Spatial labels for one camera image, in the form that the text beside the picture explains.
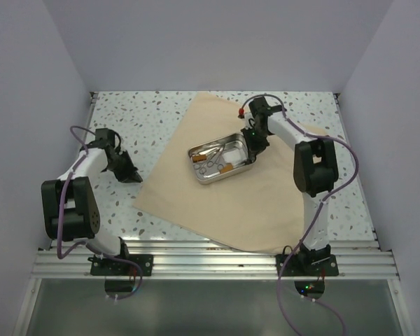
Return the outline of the white gauze pad top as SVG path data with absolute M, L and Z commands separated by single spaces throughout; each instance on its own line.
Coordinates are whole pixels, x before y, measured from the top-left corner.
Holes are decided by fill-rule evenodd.
M 223 152 L 223 159 L 227 164 L 232 164 L 235 166 L 245 161 L 246 156 L 243 150 L 232 148 Z

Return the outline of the brown bandage vertical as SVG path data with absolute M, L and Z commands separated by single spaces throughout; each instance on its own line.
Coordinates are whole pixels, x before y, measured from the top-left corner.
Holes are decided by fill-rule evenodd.
M 231 164 L 227 164 L 227 165 L 223 166 L 222 168 L 220 168 L 219 172 L 221 174 L 225 174 L 225 173 L 230 172 L 232 170 L 233 170 L 233 166 Z

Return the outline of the steel surgical scissors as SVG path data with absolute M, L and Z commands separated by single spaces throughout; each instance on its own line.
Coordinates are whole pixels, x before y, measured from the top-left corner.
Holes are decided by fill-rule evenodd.
M 191 155 L 210 155 L 213 151 L 224 149 L 225 144 L 219 142 L 205 143 L 202 146 L 197 146 L 191 150 Z

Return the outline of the steel instrument tray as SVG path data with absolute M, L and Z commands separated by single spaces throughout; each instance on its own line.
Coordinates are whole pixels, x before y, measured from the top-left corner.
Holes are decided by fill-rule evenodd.
M 232 171 L 229 171 L 225 174 L 221 174 L 219 172 L 220 168 L 214 167 L 214 168 L 211 168 L 205 175 L 199 174 L 197 171 L 195 171 L 195 169 L 193 167 L 193 164 L 196 163 L 196 162 L 192 161 L 191 150 L 196 148 L 197 146 L 202 146 L 203 144 L 208 144 L 208 143 L 211 143 L 211 142 L 219 142 L 219 143 L 225 144 L 223 152 L 227 151 L 227 150 L 230 150 L 232 148 L 238 148 L 240 150 L 243 150 L 244 153 L 245 153 L 245 156 L 246 156 L 245 161 L 233 166 L 232 164 L 227 164 L 224 161 L 223 154 L 222 154 L 221 157 L 220 157 L 219 163 L 222 164 L 222 166 L 232 165 L 233 166 Z M 217 181 L 222 180 L 222 179 L 226 179 L 226 178 L 234 176 L 236 174 L 240 174 L 242 172 L 245 172 L 245 171 L 251 169 L 252 166 L 253 166 L 253 163 L 250 163 L 248 161 L 248 151 L 247 151 L 246 142 L 244 140 L 244 136 L 243 136 L 242 133 L 229 134 L 229 135 L 223 136 L 221 138 L 208 141 L 208 142 L 203 143 L 203 144 L 193 146 L 187 152 L 188 160 L 191 164 L 194 175 L 195 175 L 197 181 L 202 185 L 209 185 L 210 183 L 217 182 Z

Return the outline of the beige cloth mat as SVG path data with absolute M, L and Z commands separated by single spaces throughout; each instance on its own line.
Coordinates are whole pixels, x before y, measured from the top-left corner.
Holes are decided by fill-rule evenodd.
M 235 249 L 276 254 L 295 246 L 304 229 L 293 152 L 276 136 L 251 168 L 202 185 L 188 159 L 193 146 L 238 132 L 236 102 L 201 92 L 142 183 L 134 207 Z

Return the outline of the brown bandage horizontal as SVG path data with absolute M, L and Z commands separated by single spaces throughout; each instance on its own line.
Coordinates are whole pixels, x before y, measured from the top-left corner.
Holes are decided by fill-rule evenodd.
M 193 162 L 201 162 L 206 160 L 207 156 L 206 155 L 194 155 L 192 156 L 192 161 Z

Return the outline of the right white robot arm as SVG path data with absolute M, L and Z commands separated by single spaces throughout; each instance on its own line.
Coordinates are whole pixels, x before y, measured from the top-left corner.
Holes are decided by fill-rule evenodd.
M 267 138 L 272 135 L 293 150 L 293 181 L 304 202 L 304 234 L 298 251 L 288 255 L 287 263 L 307 271 L 331 257 L 326 237 L 328 215 L 322 208 L 323 198 L 334 189 L 339 178 L 335 145 L 328 136 L 317 135 L 293 122 L 283 102 L 269 105 L 268 97 L 273 95 L 255 95 L 239 109 L 239 118 L 245 120 L 241 133 L 247 146 L 247 162 L 256 161 L 270 145 Z

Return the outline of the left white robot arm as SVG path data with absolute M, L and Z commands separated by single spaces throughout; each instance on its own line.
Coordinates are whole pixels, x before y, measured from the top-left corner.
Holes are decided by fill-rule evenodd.
M 127 260 L 124 239 L 101 227 L 92 182 L 102 172 L 111 172 L 120 183 L 143 179 L 116 131 L 72 126 L 70 132 L 81 143 L 77 159 L 61 176 L 41 185 L 46 234 L 56 241 L 60 260 L 78 246 L 100 258 Z

